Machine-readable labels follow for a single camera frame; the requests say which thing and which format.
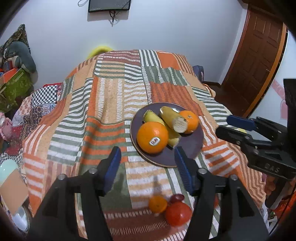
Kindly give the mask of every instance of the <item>purple plate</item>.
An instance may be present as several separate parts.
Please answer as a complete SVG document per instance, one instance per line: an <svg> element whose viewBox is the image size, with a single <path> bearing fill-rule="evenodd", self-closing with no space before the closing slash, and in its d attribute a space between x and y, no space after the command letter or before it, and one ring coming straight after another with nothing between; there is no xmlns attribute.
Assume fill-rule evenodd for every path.
<svg viewBox="0 0 296 241"><path fill-rule="evenodd" d="M140 126L143 124L143 115L147 110L152 110L155 114L159 114L159 110L162 106L168 106L171 108L175 108L178 111L185 110L183 107L166 102L158 102L149 104L142 109L140 109L131 121L131 128L130 128L130 136L133 146L140 154L140 156L157 166L161 167L177 167L174 158L174 149L166 146L165 149L161 153L158 154L148 154L144 152L137 143L137 133ZM199 154L202 143L203 143L203 132L201 125L198 125L198 128L192 134L181 134L182 137L180 142L177 146L181 146L185 151L186 155L189 158L195 159Z"/></svg>

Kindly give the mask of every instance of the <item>metal screw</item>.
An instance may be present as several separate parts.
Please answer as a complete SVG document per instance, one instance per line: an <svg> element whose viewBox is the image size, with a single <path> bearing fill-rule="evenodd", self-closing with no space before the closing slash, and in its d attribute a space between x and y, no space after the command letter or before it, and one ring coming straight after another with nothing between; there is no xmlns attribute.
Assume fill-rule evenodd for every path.
<svg viewBox="0 0 296 241"><path fill-rule="evenodd" d="M67 177L66 174L60 174L60 175L57 176L57 178L58 178L59 180L64 180L66 177Z"/></svg>
<svg viewBox="0 0 296 241"><path fill-rule="evenodd" d="M89 169L89 173L91 173L91 174L95 174L97 171L98 171L98 169L95 167L92 167L91 169Z"/></svg>
<svg viewBox="0 0 296 241"><path fill-rule="evenodd" d="M230 175L230 178L233 180L233 181L236 181L238 178L237 178L237 175L235 174L231 174Z"/></svg>
<svg viewBox="0 0 296 241"><path fill-rule="evenodd" d="M200 174L206 174L206 173L207 173L207 170L204 169L204 168L199 168L199 169L198 169L198 172L199 172Z"/></svg>

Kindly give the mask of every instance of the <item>brown door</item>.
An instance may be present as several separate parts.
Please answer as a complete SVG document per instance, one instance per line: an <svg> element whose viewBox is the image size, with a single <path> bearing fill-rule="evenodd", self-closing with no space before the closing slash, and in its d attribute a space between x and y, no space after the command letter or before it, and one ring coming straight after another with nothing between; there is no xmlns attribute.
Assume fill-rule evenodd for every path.
<svg viewBox="0 0 296 241"><path fill-rule="evenodd" d="M249 14L240 51L222 84L235 102L227 107L238 116L245 116L265 84L278 53L283 28L280 20L267 13L251 8Z"/></svg>

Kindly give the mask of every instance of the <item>patchwork blanket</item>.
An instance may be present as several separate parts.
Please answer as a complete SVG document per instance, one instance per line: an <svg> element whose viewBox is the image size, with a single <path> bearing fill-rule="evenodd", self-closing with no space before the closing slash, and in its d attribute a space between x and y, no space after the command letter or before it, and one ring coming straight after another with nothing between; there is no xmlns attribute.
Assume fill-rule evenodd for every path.
<svg viewBox="0 0 296 241"><path fill-rule="evenodd" d="M182 240L186 225L171 228L162 215L147 209L151 195L182 193L193 208L176 168L161 168L144 161L130 139L130 123L147 104L170 102L199 116L204 132L200 167L215 175L239 176L258 206L265 194L261 173L247 167L236 145L215 135L228 126L225 107L195 76L186 58L153 50L111 51L79 64L60 84L45 86L26 98L13 119L21 147L16 156L29 187L34 214L56 179L76 176L106 158L114 146L122 160L112 190L101 198L114 240ZM87 237L80 196L75 198L80 235ZM210 237L217 235L220 208L216 207Z"/></svg>

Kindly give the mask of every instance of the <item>gray stuffed animal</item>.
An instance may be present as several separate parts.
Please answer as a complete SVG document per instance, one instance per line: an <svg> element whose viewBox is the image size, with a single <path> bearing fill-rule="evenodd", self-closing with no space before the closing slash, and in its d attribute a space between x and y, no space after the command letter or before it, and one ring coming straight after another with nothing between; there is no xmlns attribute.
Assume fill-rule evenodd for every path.
<svg viewBox="0 0 296 241"><path fill-rule="evenodd" d="M34 73L36 71L35 62L28 47L23 42L12 42L4 50L4 58L9 58L14 68L22 67L29 73Z"/></svg>

